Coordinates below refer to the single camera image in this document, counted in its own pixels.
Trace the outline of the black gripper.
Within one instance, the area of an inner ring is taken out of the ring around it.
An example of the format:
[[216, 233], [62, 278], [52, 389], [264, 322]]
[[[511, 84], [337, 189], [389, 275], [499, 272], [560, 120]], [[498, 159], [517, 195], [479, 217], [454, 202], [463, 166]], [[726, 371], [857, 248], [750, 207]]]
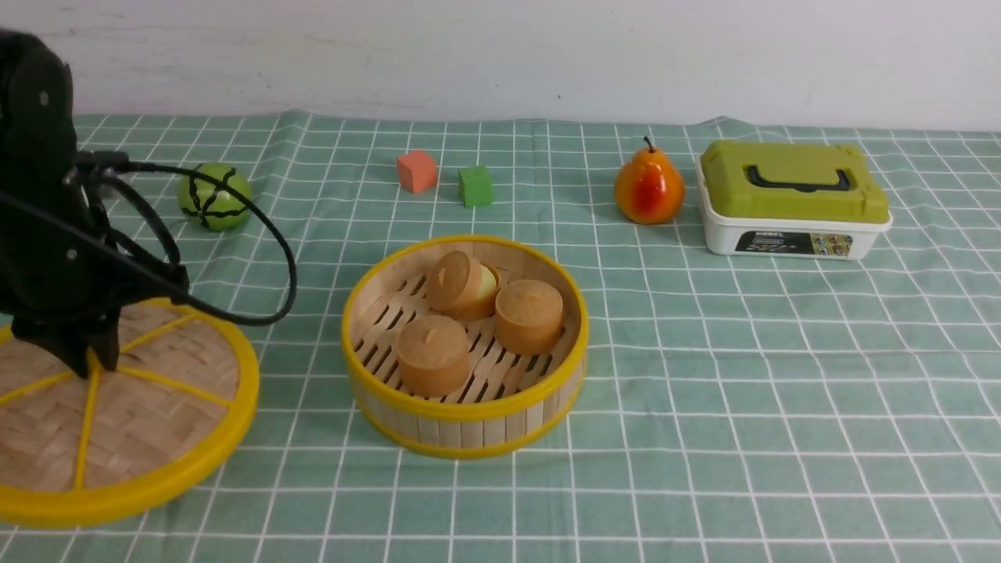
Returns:
[[165, 261], [110, 227], [100, 188], [122, 185], [105, 171], [124, 160], [79, 156], [73, 95], [69, 65], [40, 38], [2, 32], [2, 311], [16, 339], [89, 380], [89, 349], [117, 371], [121, 307], [163, 295], [123, 267], [120, 249], [179, 291], [188, 274], [161, 221]]

